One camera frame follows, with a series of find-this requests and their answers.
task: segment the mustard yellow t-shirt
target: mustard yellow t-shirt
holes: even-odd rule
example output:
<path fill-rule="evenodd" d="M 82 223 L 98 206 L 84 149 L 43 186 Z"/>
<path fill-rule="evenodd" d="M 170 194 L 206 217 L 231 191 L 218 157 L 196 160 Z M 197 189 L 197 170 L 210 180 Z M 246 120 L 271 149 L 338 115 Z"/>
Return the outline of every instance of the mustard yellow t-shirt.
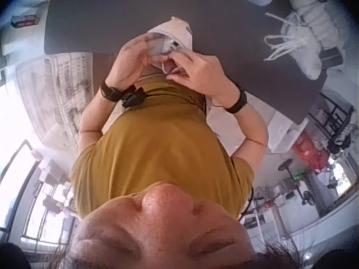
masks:
<path fill-rule="evenodd" d="M 204 97 L 158 77 L 139 86 L 152 96 L 127 109 L 73 166 L 80 216 L 112 198 L 168 181 L 238 218 L 251 192 L 253 171 L 246 161 L 231 159 L 207 125 Z"/>

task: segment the shoe tongue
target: shoe tongue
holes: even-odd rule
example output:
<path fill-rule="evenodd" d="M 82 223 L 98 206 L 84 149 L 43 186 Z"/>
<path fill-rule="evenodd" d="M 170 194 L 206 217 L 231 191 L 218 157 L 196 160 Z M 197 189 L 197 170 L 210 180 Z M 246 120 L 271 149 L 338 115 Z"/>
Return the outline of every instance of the shoe tongue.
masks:
<path fill-rule="evenodd" d="M 162 64 L 163 64 L 163 71 L 166 74 L 170 74 L 175 68 L 177 68 L 176 63 L 172 59 L 169 59 L 163 62 Z"/>

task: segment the gray table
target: gray table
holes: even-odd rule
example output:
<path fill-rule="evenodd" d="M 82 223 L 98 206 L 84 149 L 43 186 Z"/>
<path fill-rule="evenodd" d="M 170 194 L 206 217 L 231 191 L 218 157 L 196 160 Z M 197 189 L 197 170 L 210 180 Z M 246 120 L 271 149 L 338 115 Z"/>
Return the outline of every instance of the gray table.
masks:
<path fill-rule="evenodd" d="M 326 79 L 309 80 L 285 56 L 273 62 L 263 42 L 282 23 L 264 15 L 290 13 L 287 0 L 258 7 L 246 0 L 51 0 L 45 53 L 116 52 L 125 42 L 171 16 L 190 23 L 194 50 L 219 57 L 227 75 L 249 93 L 301 123 Z"/>

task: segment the person's left hand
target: person's left hand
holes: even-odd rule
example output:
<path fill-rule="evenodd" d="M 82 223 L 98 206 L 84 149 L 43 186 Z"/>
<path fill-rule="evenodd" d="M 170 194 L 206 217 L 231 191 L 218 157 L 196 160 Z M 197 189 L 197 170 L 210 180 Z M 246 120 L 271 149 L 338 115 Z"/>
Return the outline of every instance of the person's left hand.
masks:
<path fill-rule="evenodd" d="M 141 76 L 146 66 L 168 59 L 166 55 L 150 56 L 150 41 L 161 38 L 160 34 L 146 33 L 127 42 L 119 51 L 105 83 L 108 87 L 125 90 Z"/>

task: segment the nose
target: nose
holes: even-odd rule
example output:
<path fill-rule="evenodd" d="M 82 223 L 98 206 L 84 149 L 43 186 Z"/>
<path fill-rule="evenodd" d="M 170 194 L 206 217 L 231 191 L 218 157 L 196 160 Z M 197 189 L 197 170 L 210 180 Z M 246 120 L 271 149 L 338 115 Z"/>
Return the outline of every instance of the nose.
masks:
<path fill-rule="evenodd" d="M 195 199 L 181 188 L 162 183 L 151 187 L 143 196 L 142 211 L 161 219 L 193 216 Z"/>

